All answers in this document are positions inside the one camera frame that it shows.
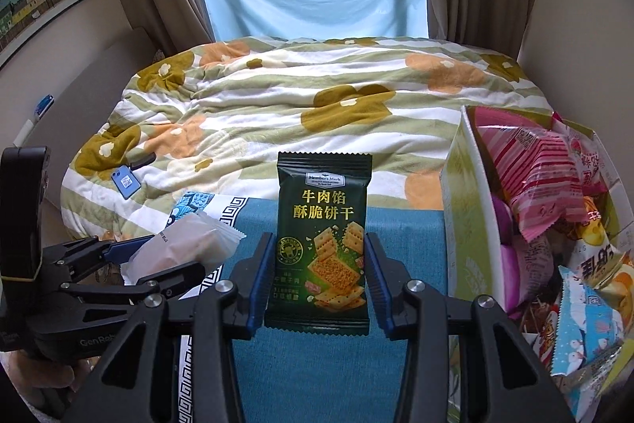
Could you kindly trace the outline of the person's left hand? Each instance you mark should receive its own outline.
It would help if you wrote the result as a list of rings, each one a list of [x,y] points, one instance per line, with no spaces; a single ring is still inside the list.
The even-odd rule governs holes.
[[[91,360],[75,365],[37,361],[24,351],[1,353],[1,364],[21,397],[36,409],[45,407],[45,391],[54,390],[68,402],[94,369]]]

